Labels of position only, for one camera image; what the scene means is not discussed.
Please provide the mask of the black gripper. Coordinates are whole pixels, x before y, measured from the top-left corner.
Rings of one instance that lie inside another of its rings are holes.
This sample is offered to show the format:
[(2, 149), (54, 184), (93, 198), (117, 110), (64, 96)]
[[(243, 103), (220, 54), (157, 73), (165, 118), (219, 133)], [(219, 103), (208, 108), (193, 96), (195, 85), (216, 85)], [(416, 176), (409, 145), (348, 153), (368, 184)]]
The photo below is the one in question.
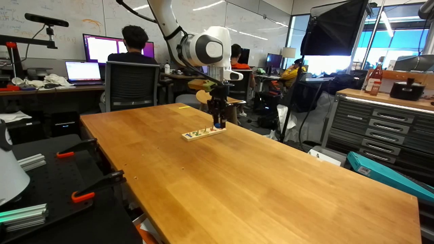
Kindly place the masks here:
[(210, 91), (208, 110), (212, 114), (212, 126), (218, 126), (218, 112), (220, 127), (225, 127), (225, 114), (227, 88), (223, 84), (214, 84)]

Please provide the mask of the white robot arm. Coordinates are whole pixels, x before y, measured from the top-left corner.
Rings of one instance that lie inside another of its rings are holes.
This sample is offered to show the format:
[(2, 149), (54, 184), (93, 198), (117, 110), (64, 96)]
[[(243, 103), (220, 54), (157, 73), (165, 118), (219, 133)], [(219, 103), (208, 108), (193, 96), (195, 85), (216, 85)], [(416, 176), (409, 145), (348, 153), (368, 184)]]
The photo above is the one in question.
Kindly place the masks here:
[(231, 69), (229, 30), (210, 26), (203, 32), (187, 32), (174, 17), (172, 0), (147, 0), (147, 4), (174, 61), (192, 72), (196, 72), (197, 66), (208, 68), (206, 78), (211, 80), (212, 85), (207, 108), (212, 126), (223, 129), (227, 120), (229, 80), (242, 78), (239, 72)]

